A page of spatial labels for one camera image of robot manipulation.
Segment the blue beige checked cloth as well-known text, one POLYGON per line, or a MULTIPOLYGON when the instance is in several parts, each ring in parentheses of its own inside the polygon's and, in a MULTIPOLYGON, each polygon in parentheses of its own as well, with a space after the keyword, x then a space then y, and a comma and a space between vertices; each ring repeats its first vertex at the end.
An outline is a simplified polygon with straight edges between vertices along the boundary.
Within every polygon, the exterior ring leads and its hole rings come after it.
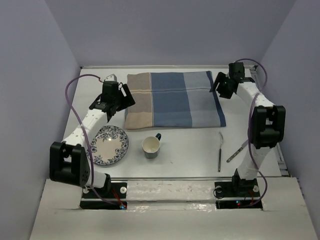
POLYGON ((220 128, 227 125, 212 90, 211 71, 144 72, 127 75, 135 104, 125 110, 127 130, 220 128))

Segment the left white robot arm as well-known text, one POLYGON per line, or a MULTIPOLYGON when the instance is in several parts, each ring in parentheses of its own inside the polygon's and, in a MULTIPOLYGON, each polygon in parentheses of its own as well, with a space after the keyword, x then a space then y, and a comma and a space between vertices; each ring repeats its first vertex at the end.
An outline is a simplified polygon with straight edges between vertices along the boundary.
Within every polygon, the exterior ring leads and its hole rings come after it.
POLYGON ((91 141, 111 118, 135 104, 127 84, 105 81, 101 94, 89 106, 85 117, 63 141, 53 142, 49 149, 49 178, 54 182, 91 188, 104 198, 111 191, 109 174, 94 170, 91 141))

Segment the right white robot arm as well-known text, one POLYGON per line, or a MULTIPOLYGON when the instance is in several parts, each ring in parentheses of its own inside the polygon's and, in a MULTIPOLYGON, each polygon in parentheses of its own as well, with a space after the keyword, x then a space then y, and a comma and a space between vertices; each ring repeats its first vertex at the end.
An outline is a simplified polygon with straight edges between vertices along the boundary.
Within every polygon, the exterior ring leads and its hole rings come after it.
POLYGON ((219 72, 211 86, 211 92, 230 99, 237 95, 249 106, 247 128, 247 153, 230 181, 215 183, 213 195, 218 199, 245 198, 251 196, 255 202, 264 195, 259 194, 257 177, 263 174, 260 167, 270 152, 284 138, 286 109, 268 100, 253 78, 245 74, 244 59, 228 65, 228 73, 219 72))

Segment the blue floral ceramic plate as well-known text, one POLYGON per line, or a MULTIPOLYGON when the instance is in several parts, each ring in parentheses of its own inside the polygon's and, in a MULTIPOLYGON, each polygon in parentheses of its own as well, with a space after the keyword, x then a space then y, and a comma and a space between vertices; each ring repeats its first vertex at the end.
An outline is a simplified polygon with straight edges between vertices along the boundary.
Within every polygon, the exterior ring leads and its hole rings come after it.
POLYGON ((127 153, 129 137, 123 129, 105 125, 90 142, 90 149, 94 164, 110 166, 119 162, 127 153))

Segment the green white ceramic mug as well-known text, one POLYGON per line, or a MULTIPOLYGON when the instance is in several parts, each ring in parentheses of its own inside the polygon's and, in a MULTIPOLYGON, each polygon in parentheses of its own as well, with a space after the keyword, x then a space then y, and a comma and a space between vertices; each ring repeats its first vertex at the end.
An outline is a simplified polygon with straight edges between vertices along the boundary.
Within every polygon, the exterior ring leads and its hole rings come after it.
POLYGON ((149 136, 142 142, 142 150, 147 159, 154 159, 158 156, 161 147, 162 135, 157 133, 155 136, 149 136))

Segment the silver table knife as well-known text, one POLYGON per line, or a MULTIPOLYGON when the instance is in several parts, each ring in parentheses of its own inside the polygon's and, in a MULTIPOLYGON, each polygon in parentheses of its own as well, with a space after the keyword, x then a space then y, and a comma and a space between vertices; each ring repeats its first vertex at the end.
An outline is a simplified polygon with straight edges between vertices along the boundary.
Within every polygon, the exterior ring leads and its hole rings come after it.
POLYGON ((241 147, 235 151, 227 160, 226 162, 229 163, 231 162, 246 146, 248 145, 248 140, 246 140, 241 147))

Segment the silver fork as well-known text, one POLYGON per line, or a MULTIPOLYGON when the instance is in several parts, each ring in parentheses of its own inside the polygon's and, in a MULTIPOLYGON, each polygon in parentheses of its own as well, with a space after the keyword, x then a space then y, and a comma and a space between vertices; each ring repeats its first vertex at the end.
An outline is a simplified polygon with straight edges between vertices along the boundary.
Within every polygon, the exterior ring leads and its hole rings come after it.
POLYGON ((219 131, 219 139, 220 139, 220 145, 219 145, 219 152, 218 152, 218 172, 221 172, 221 162, 222 162, 222 145, 224 142, 224 137, 221 131, 219 131))

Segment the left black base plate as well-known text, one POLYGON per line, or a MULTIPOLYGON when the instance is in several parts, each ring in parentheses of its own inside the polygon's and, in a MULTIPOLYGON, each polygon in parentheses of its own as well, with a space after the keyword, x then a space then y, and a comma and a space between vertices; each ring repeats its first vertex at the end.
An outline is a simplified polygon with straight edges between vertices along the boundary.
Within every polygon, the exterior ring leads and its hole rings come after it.
POLYGON ((111 183, 109 192, 104 192, 101 188, 95 191, 104 200, 100 199, 92 189, 84 189, 81 195, 79 207, 83 210, 126 210, 127 209, 126 181, 115 181, 111 183))

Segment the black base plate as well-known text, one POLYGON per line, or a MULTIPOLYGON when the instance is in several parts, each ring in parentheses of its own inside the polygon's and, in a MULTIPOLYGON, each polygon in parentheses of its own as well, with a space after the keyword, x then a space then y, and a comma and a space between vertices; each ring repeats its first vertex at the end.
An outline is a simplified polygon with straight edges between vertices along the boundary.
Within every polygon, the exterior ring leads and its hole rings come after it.
POLYGON ((214 183, 213 195, 216 198, 216 208, 224 209, 263 209, 257 180, 250 181, 244 187, 234 187, 231 181, 214 183))
POLYGON ((92 189, 84 189, 81 195, 79 207, 83 210, 126 210, 127 209, 126 181, 115 181, 111 183, 109 192, 104 192, 101 188, 95 191, 104 200, 100 199, 92 189))

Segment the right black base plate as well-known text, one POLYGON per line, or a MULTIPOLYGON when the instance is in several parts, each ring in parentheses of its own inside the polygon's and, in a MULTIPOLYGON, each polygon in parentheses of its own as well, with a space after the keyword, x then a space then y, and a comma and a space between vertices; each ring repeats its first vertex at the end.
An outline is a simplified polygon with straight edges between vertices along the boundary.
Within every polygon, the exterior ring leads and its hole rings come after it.
POLYGON ((234 187, 231 181, 214 183, 213 195, 216 198, 216 208, 224 209, 263 209, 257 180, 250 181, 244 187, 234 187))

